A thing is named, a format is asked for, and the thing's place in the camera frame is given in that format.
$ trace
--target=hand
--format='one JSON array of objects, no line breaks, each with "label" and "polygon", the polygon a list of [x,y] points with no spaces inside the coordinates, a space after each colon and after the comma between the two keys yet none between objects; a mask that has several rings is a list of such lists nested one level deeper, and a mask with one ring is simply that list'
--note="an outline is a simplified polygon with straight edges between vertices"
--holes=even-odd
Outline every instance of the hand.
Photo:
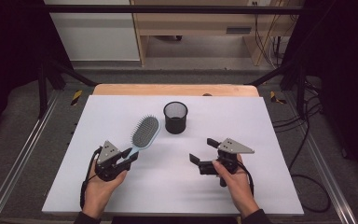
[{"label": "hand", "polygon": [[[237,155],[237,159],[242,162],[240,155]],[[232,175],[219,161],[213,161],[213,167],[220,177],[225,179],[232,201],[240,211],[242,218],[259,210],[248,183],[248,175],[244,170],[239,167],[236,173]]]},{"label": "hand", "polygon": [[[89,178],[95,175],[95,162],[92,164],[92,169]],[[103,214],[113,191],[124,181],[127,171],[121,172],[116,179],[105,182],[95,175],[88,183],[85,193],[85,203],[83,206],[83,213],[89,217],[99,219]]]}]

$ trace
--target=hairbrush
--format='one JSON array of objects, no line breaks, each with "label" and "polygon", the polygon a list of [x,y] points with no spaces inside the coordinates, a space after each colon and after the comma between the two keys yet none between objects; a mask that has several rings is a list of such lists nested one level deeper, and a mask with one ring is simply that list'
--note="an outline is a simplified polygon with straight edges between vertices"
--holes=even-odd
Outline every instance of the hairbrush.
[{"label": "hairbrush", "polygon": [[152,145],[156,138],[159,129],[161,127],[160,122],[156,117],[148,115],[142,118],[136,126],[132,134],[132,147],[121,152],[109,141],[105,141],[103,147],[99,147],[94,151],[91,160],[89,162],[89,169],[85,180],[83,181],[80,192],[80,207],[83,208],[85,202],[85,192],[89,181],[95,176],[90,177],[91,166],[94,158],[98,155],[95,162],[95,173],[103,181],[114,180],[121,172],[130,170],[131,163],[138,159],[139,151],[146,149]]},{"label": "hairbrush", "polygon": [[132,134],[132,150],[125,160],[134,153],[150,147],[160,128],[161,124],[156,117],[148,115],[142,118]]}]

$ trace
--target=white tabletop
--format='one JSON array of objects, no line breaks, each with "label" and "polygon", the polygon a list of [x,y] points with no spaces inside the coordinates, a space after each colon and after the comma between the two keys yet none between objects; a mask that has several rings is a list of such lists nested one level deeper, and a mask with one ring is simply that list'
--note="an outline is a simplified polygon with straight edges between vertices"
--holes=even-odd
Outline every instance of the white tabletop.
[{"label": "white tabletop", "polygon": [[[188,107],[181,134],[164,128],[163,107],[171,101]],[[255,151],[242,155],[255,182],[255,199],[267,214],[303,215],[261,97],[96,96],[91,95],[50,189],[42,211],[56,215],[80,211],[81,183],[90,157],[108,140],[120,150],[131,147],[131,133],[145,115],[162,124],[152,146],[114,192],[105,212],[122,216],[236,216],[228,189],[212,175],[200,175],[189,153],[202,161],[217,158],[207,138],[232,138]]]}]

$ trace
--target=hairbrush bristles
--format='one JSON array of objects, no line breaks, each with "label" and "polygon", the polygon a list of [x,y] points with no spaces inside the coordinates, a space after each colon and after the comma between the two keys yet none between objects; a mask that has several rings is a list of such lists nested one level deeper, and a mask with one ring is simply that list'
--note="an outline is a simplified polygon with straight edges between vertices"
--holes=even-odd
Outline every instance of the hairbrush bristles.
[{"label": "hairbrush bristles", "polygon": [[132,133],[132,151],[127,158],[141,149],[150,147],[153,140],[156,138],[160,127],[160,122],[156,117],[147,115],[142,118]]}]

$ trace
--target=wall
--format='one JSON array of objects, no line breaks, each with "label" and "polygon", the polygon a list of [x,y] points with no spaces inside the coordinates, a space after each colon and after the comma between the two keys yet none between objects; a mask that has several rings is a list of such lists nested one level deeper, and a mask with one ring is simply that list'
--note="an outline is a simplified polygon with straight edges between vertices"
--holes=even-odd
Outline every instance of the wall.
[{"label": "wall", "polygon": [[[127,0],[45,0],[46,4],[129,5]],[[71,61],[139,61],[131,14],[51,13]]]}]

